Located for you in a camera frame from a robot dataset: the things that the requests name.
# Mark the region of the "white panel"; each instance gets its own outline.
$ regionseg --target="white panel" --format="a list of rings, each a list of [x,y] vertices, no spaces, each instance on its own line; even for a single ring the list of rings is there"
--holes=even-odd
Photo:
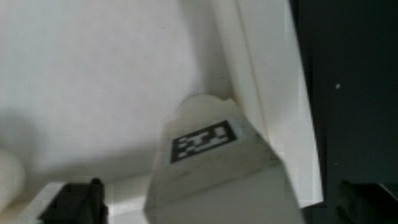
[[[321,201],[321,183],[288,0],[213,3],[236,99],[284,159],[304,207]]]

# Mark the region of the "dark background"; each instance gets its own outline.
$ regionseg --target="dark background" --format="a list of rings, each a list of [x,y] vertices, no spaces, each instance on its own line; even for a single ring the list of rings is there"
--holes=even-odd
[[[323,224],[343,179],[398,183],[398,1],[291,0],[291,9],[325,191],[304,215]]]

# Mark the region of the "white surface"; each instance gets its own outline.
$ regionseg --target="white surface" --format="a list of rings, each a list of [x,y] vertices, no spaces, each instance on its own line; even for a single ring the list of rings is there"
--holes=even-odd
[[[172,140],[225,119],[238,139],[169,163]],[[201,134],[206,143],[213,136]],[[158,149],[146,214],[153,224],[302,223],[282,161],[231,100],[199,96],[181,105]]]
[[[110,217],[144,209],[151,175],[130,177],[105,185],[105,204]]]
[[[211,4],[0,0],[0,146],[53,180],[149,171],[185,98],[231,95]]]
[[[213,0],[234,94],[284,159],[300,206],[321,198],[320,164],[288,0]]]
[[[25,187],[25,168],[16,157],[0,149],[0,213]]]

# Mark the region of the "white round object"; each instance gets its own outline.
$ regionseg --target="white round object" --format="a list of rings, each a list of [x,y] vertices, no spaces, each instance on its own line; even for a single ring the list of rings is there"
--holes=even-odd
[[[0,212],[16,199],[25,185],[25,169],[16,157],[0,150]]]

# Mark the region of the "black object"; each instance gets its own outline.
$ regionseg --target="black object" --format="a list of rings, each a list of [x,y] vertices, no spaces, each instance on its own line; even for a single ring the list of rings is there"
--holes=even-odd
[[[89,184],[67,184],[39,217],[42,224],[106,224],[108,208],[99,179]]]
[[[339,194],[339,224],[398,223],[398,200],[387,185],[343,181]]]

